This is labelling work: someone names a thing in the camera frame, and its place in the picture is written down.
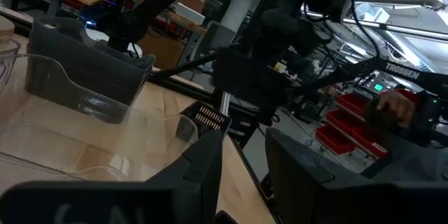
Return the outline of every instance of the clear plastic bin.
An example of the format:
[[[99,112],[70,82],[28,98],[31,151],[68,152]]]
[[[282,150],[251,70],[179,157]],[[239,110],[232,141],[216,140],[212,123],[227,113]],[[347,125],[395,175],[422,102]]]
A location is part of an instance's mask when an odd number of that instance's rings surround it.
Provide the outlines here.
[[[8,54],[0,53],[0,194],[35,180],[145,181],[197,140],[196,126],[183,115],[155,118],[163,111],[151,105],[138,111],[78,86],[53,59]],[[28,92],[27,67],[36,60],[48,75],[33,88],[60,101],[81,93],[76,109]],[[107,122],[105,108],[124,119]]]

